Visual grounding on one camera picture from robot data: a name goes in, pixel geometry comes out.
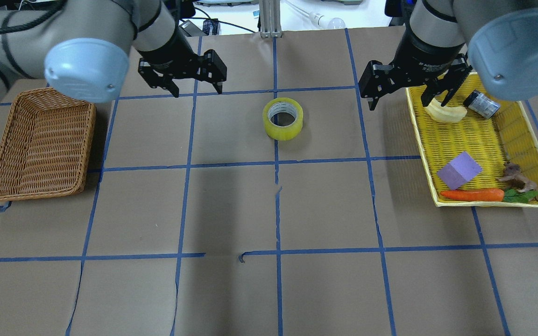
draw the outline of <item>brown wicker basket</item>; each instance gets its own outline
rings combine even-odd
[[[95,115],[53,88],[19,94],[0,144],[0,202],[83,191]]]

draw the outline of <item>toy carrot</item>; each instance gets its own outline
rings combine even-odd
[[[537,190],[529,190],[526,193],[520,193],[516,189],[506,191],[497,188],[473,189],[473,190],[444,190],[440,193],[442,196],[456,201],[484,201],[484,202],[509,202],[509,203],[528,203],[536,199]]]
[[[444,190],[440,194],[456,201],[501,202],[505,192],[504,190],[497,188],[486,188],[473,190]]]

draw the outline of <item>yellow tray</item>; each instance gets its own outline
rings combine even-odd
[[[462,105],[464,99],[475,89],[487,94],[478,74],[472,73],[450,100],[448,106]],[[424,91],[425,86],[407,88],[406,96],[420,156],[435,205],[538,208],[538,203],[534,201],[529,204],[461,202],[448,200],[439,195],[440,191],[449,188],[436,172],[463,151],[467,151],[483,168],[483,171],[460,189],[506,189],[507,183],[497,179],[502,177],[503,164],[507,161],[519,164],[523,174],[538,184],[538,141],[520,102],[496,99],[501,107],[489,120],[469,109],[461,122],[444,124],[433,121],[423,108],[420,96]]]

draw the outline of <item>wicker basket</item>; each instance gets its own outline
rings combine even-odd
[[[83,191],[95,116],[53,88],[19,94],[0,144],[0,202]]]
[[[479,76],[472,73],[448,106],[462,105],[463,100],[475,89],[487,93]],[[420,96],[424,91],[425,86],[411,87],[406,89],[406,96],[435,205],[538,208],[538,202],[534,201],[530,204],[460,202],[439,195],[439,192],[448,188],[436,172],[463,151],[467,151],[483,171],[460,189],[506,189],[507,184],[497,179],[502,177],[504,163],[507,161],[519,164],[523,173],[538,184],[538,141],[520,102],[496,99],[501,107],[489,120],[469,109],[459,123],[444,124],[433,121],[423,108]]]

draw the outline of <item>small can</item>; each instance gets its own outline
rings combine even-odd
[[[219,20],[218,19],[206,19],[203,21],[203,33],[207,35],[219,34]]]
[[[484,93],[474,90],[469,94],[468,98],[463,102],[465,107],[472,109],[472,111],[479,113],[485,119],[490,119],[500,108],[498,102],[495,102]]]

